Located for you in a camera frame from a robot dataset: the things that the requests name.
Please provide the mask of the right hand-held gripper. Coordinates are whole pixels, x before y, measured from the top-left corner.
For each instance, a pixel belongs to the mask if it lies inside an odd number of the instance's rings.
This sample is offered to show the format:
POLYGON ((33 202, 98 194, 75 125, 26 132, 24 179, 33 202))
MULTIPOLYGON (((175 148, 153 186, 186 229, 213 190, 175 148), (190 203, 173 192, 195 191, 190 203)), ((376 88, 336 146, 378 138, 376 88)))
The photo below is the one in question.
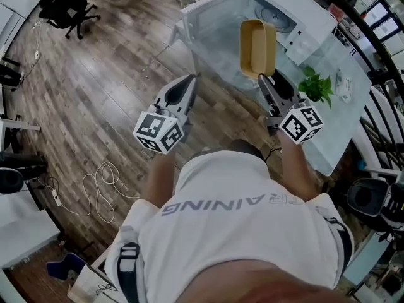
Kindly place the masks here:
POLYGON ((313 138, 324 126, 324 122, 308 99, 301 98, 297 87, 281 72, 268 77, 258 75, 258 85, 270 110, 264 119, 270 134, 283 131, 296 145, 313 138))

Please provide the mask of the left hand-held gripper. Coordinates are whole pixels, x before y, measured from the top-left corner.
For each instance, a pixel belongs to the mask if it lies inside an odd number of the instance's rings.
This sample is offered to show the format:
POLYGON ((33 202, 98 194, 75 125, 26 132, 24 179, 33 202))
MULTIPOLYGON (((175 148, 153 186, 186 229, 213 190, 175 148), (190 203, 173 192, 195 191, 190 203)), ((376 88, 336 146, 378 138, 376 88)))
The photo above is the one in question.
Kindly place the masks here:
POLYGON ((141 112, 133 135, 142 147, 168 154, 186 141, 192 124, 188 114, 194 105, 201 73, 181 76, 166 84, 148 110, 141 112))

